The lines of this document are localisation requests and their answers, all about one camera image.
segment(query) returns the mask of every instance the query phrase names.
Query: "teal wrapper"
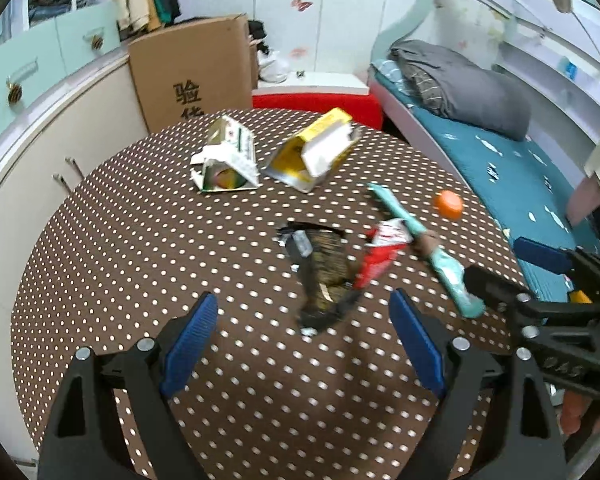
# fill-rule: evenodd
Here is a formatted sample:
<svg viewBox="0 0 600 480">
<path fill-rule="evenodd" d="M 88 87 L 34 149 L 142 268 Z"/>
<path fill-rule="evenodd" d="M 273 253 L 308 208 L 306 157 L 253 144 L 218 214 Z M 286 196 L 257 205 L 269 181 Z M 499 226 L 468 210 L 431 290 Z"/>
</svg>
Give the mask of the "teal wrapper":
<svg viewBox="0 0 600 480">
<path fill-rule="evenodd" d="M 368 184 L 368 186 L 394 218 L 401 218 L 404 221 L 414 238 L 427 231 L 415 216 L 402 207 L 391 190 L 378 184 Z M 458 260 L 437 247 L 429 256 L 429 263 L 463 317 L 475 318 L 484 313 L 484 302 L 469 294 L 464 287 L 464 267 Z"/>
</svg>

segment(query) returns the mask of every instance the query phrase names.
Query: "polka dot tablecloth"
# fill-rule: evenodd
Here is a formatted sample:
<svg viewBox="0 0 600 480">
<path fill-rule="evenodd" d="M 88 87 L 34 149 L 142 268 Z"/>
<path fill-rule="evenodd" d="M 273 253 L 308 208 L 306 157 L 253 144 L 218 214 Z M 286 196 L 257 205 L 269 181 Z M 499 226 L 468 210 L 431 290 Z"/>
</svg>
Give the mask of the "polka dot tablecloth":
<svg viewBox="0 0 600 480">
<path fill-rule="evenodd" d="M 318 116 L 289 110 L 230 112 L 252 129 L 258 164 Z M 448 173 L 394 137 L 363 127 L 344 164 L 310 194 L 269 177 L 257 190 L 200 194 L 189 160 L 218 114 L 177 124 L 123 150 L 64 201 L 33 249 L 12 319 L 20 408 L 40 446 L 64 370 L 80 346 L 128 349 L 155 336 L 199 294 L 218 297 L 218 328 L 173 415 L 209 478 L 338 479 L 396 477 L 436 409 L 420 386 L 388 319 L 394 287 L 449 330 L 507 352 L 504 320 L 458 316 L 444 288 L 410 252 L 366 290 L 344 320 L 314 338 L 299 335 L 303 291 L 275 239 L 289 219 L 346 230 L 360 261 L 364 233 L 388 216 L 366 189 L 390 187 L 442 236 L 463 264 L 477 262 L 521 282 L 515 258 L 479 200 Z M 464 199 L 459 222 L 430 205 L 452 189 Z M 116 393 L 134 466 L 154 472 L 128 399 Z M 488 395 L 454 469 L 471 463 Z"/>
</svg>

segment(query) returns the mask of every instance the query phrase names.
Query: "mint green drawer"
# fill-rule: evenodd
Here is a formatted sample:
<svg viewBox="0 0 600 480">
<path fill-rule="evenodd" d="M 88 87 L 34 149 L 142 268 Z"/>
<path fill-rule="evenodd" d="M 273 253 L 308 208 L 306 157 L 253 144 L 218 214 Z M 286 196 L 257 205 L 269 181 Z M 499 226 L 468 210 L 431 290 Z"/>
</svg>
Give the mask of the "mint green drawer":
<svg viewBox="0 0 600 480">
<path fill-rule="evenodd" d="M 120 44 L 113 2 L 85 7 L 56 18 L 64 66 L 68 74 L 76 72 L 98 56 Z M 94 36 L 102 38 L 100 48 L 92 47 Z"/>
<path fill-rule="evenodd" d="M 25 108 L 66 77 L 56 21 L 48 20 L 0 46 L 0 134 Z M 22 98 L 7 101 L 7 80 L 22 85 Z"/>
</svg>

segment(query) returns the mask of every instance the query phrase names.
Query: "black chinese character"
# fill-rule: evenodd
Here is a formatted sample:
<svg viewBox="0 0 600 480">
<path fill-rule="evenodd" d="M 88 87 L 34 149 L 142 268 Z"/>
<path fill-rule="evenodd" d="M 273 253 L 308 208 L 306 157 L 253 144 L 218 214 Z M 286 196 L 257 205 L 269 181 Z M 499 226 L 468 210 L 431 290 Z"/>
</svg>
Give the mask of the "black chinese character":
<svg viewBox="0 0 600 480">
<path fill-rule="evenodd" d="M 198 89 L 200 86 L 196 85 L 191 81 L 191 79 L 187 79 L 185 84 L 177 83 L 173 85 L 176 89 L 176 101 L 187 105 L 189 103 L 195 103 L 200 101 L 198 97 Z"/>
<path fill-rule="evenodd" d="M 182 111 L 181 117 L 183 119 L 191 119 L 193 117 L 200 117 L 200 115 L 204 115 L 205 113 L 202 111 L 202 108 L 199 106 L 192 106 L 190 108 L 185 108 Z"/>
</svg>

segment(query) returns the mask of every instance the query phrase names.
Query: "white nightstand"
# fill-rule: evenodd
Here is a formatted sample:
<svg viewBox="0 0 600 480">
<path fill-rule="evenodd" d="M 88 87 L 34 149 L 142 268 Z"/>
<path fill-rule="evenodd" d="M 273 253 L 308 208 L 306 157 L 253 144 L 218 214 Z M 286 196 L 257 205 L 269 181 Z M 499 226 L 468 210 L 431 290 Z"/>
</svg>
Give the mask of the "white nightstand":
<svg viewBox="0 0 600 480">
<path fill-rule="evenodd" d="M 306 72 L 304 77 L 298 77 L 291 72 L 282 83 L 258 81 L 258 88 L 253 90 L 253 95 L 299 93 L 368 95 L 369 87 L 353 74 Z"/>
</svg>

